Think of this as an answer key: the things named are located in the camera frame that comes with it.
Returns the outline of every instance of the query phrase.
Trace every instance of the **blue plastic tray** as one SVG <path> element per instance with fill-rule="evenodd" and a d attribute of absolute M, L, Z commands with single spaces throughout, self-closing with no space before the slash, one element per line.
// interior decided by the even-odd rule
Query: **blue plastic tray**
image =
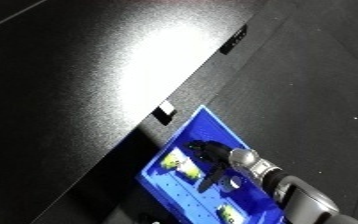
<path fill-rule="evenodd" d="M 202 178 L 189 182 L 177 171 L 161 167 L 161 160 L 174 148 L 179 148 L 202 170 L 203 176 L 210 164 L 198 161 L 183 144 L 192 140 L 214 140 L 230 147 L 249 149 L 226 125 L 205 106 L 201 106 L 168 141 L 163 149 L 147 164 L 137 176 L 138 181 L 182 223 L 225 223 L 217 208 L 230 204 L 245 218 L 246 224 L 282 223 L 282 211 L 264 192 L 249 179 L 233 170 L 227 175 L 241 177 L 240 189 L 224 193 L 221 186 L 214 184 L 200 194 L 197 187 Z"/>

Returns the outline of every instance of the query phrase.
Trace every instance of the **gray floor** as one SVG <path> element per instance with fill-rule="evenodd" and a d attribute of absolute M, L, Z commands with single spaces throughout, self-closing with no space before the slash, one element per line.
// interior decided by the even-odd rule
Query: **gray floor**
<path fill-rule="evenodd" d="M 150 116 L 139 127 L 157 146 L 206 104 L 249 145 L 358 218 L 358 0 L 269 1 L 228 56 L 216 53 L 169 100 L 179 110 L 171 124 Z M 140 212 L 169 219 L 132 189 L 105 224 L 133 223 Z M 87 215 L 82 207 L 59 207 L 67 201 L 42 223 L 96 223 L 79 217 Z"/>

